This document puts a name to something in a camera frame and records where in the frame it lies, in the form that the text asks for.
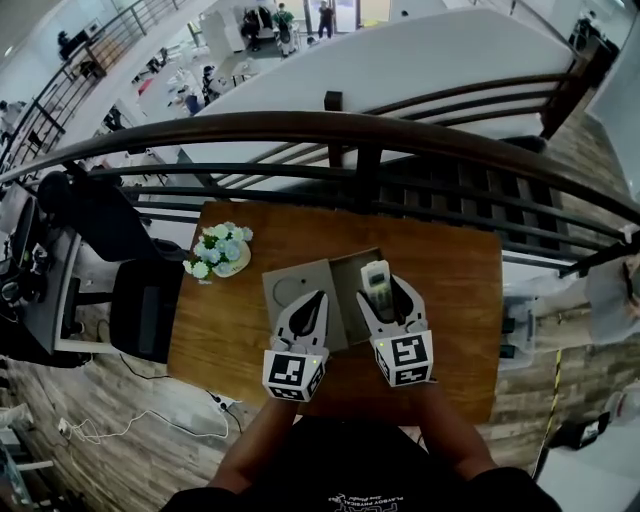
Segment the white remote control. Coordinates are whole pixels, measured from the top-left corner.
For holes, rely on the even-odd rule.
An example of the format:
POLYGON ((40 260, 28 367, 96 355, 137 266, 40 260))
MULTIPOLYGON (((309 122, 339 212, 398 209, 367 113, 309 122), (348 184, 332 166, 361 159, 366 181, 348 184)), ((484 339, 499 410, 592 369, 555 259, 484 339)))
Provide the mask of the white remote control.
POLYGON ((361 268, 364 293, 384 321, 394 319, 391 273, 386 260, 367 263, 361 268))

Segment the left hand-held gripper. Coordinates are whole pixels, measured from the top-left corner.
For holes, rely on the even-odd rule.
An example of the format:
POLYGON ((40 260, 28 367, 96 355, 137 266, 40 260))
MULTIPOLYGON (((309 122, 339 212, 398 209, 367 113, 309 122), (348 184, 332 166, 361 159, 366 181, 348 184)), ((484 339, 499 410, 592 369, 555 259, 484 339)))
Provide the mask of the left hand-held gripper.
POLYGON ((271 346, 264 352, 262 384, 270 397, 310 402, 326 374, 329 350, 323 346, 328 330, 329 299, 312 291, 280 313, 271 346))

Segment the dark office desk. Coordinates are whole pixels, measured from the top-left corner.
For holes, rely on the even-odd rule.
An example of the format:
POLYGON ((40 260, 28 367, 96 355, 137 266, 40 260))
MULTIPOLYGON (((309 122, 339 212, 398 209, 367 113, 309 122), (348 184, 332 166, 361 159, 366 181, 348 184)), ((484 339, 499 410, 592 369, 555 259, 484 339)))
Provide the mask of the dark office desk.
POLYGON ((53 354, 62 339, 65 302, 78 235, 68 227, 54 227, 34 194, 14 184, 0 199, 0 305, 9 308, 19 326, 53 354), (18 267, 10 257, 10 235, 28 197, 38 205, 41 236, 30 261, 18 267))

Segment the black computer monitor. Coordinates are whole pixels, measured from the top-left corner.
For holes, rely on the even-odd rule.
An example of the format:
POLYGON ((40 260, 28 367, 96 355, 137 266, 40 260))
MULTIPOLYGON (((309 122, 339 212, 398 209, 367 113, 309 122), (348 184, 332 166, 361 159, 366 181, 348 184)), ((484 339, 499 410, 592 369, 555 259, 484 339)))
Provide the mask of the black computer monitor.
POLYGON ((18 267, 24 267, 31 259, 41 236, 39 208, 33 197, 28 197, 21 210, 17 225, 10 235, 10 257, 18 267))

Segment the grey cardboard box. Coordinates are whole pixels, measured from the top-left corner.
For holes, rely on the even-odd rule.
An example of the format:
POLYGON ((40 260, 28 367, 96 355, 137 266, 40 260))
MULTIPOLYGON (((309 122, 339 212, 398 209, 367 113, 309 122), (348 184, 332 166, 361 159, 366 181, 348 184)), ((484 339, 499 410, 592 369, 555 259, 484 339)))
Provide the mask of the grey cardboard box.
POLYGON ((329 299, 328 330, 323 346, 331 352, 345 351, 369 338, 356 300, 356 292, 363 291, 361 268, 367 263, 384 260, 378 248, 335 259, 321 259, 262 275, 269 320, 275 327, 282 310, 295 299, 312 291, 324 291, 329 299))

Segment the white power strip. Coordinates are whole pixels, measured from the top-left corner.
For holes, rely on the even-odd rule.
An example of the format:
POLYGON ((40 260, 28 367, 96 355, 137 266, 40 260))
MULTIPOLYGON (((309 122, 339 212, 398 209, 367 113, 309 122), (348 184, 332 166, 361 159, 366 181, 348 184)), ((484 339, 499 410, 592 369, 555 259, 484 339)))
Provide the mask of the white power strip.
POLYGON ((213 401, 213 407, 216 411, 223 414, 231 414, 234 412, 234 407, 241 404, 241 401, 206 391, 207 395, 213 401))

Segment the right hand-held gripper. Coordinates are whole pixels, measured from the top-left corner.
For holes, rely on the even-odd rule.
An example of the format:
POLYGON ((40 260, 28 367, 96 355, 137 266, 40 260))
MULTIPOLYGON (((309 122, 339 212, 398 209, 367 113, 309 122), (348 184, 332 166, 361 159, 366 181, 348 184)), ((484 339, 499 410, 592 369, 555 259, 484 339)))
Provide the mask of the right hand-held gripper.
POLYGON ((433 343, 424 321, 423 298, 407 281, 394 274, 391 290, 392 295, 390 292, 374 295, 374 301, 365 292, 356 292, 365 324, 370 334, 375 335, 370 338, 374 359, 393 388, 428 383, 433 368, 433 343), (398 324, 409 326, 398 327, 393 333, 395 319, 398 324))

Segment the brown wooden stair railing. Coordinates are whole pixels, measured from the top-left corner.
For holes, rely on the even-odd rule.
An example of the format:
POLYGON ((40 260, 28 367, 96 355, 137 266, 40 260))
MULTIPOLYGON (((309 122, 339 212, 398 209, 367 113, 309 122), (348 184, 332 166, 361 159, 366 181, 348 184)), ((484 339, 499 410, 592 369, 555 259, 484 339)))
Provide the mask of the brown wooden stair railing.
POLYGON ((591 63, 498 78, 367 108, 364 115, 433 124, 541 153, 588 89, 591 63))

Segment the white pot of pale flowers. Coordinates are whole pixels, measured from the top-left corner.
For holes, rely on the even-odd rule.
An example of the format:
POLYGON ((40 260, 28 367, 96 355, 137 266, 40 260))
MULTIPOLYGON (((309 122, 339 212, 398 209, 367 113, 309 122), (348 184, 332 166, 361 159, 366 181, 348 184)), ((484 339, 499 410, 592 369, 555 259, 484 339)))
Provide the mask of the white pot of pale flowers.
POLYGON ((245 269, 251 260, 253 231, 230 221, 200 230, 191 254, 183 261, 187 275, 209 282, 228 278, 245 269))

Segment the black handheld device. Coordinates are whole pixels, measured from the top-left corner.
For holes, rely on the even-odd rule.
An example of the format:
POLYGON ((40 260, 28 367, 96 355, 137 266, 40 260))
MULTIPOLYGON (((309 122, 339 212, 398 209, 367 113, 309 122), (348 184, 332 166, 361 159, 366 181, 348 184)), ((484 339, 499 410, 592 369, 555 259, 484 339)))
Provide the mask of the black handheld device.
POLYGON ((609 412, 602 413, 597 417, 567 420, 555 432, 549 447, 567 447, 580 450, 595 442, 606 431, 609 420, 609 412))

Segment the white plastic container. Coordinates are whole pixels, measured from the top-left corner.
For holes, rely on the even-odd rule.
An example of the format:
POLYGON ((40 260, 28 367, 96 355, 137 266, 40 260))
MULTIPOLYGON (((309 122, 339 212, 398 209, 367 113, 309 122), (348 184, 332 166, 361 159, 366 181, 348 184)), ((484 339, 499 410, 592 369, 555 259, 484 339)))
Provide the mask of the white plastic container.
POLYGON ((608 427, 632 422, 640 416, 640 388, 614 392, 605 402, 603 412, 608 414, 608 427))

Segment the person's black shirt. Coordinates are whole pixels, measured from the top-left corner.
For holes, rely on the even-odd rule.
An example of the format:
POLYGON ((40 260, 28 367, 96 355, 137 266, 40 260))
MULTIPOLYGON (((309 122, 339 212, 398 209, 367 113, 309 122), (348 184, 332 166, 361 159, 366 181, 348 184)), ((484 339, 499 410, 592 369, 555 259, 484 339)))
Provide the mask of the person's black shirt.
POLYGON ((396 426, 306 417, 246 490, 201 487, 160 512, 562 512, 523 470, 470 481, 396 426))

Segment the black mesh office chair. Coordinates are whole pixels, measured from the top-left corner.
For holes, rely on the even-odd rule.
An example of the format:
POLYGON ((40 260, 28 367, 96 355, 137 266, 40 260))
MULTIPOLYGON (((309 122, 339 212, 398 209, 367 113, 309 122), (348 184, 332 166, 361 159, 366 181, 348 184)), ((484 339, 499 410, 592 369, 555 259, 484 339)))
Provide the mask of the black mesh office chair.
POLYGON ((38 187, 43 210, 74 230, 104 261, 119 265, 113 290, 73 299, 110 303, 109 338, 127 355, 165 364, 187 253, 152 238, 139 212, 114 185, 87 176, 48 174, 38 187))

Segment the dark wooden handrail railing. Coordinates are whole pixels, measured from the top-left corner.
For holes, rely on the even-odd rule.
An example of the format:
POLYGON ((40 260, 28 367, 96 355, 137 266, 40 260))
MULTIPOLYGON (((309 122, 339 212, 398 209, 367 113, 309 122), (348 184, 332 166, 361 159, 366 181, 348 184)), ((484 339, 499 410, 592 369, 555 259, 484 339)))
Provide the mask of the dark wooden handrail railing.
POLYGON ((201 187, 125 186, 125 196, 147 216, 185 222, 197 199, 258 201, 270 204, 317 206, 363 214, 402 216, 487 230, 503 236, 503 247, 520 262, 534 266, 553 260, 562 275, 588 269, 621 256, 640 253, 640 205, 603 194, 570 177, 568 167, 541 155, 447 127, 381 116, 345 112, 241 112, 179 119, 130 128, 52 152, 0 175, 0 185, 34 187, 39 172, 61 167, 69 177, 81 174, 80 161, 89 157, 177 144, 280 142, 299 146, 303 154, 281 163, 270 160, 162 164, 96 170, 93 180, 161 175, 243 174, 246 188, 218 184, 201 187), (452 183, 437 183, 432 167, 493 171, 565 193, 591 206, 626 219, 632 234, 592 219, 529 199, 452 183), (439 211, 406 202, 384 200, 387 188, 426 192, 539 214, 564 224, 604 235, 609 245, 549 229, 499 218, 439 211))

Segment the person's right forearm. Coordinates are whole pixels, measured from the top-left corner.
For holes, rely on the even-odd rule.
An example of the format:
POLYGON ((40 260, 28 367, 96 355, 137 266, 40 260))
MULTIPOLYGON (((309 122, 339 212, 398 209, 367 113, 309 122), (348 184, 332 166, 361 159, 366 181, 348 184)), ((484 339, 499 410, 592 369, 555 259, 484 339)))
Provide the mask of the person's right forearm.
POLYGON ((438 384, 417 385, 410 400, 427 450, 461 478, 470 481, 498 468, 476 428, 457 412, 438 384))

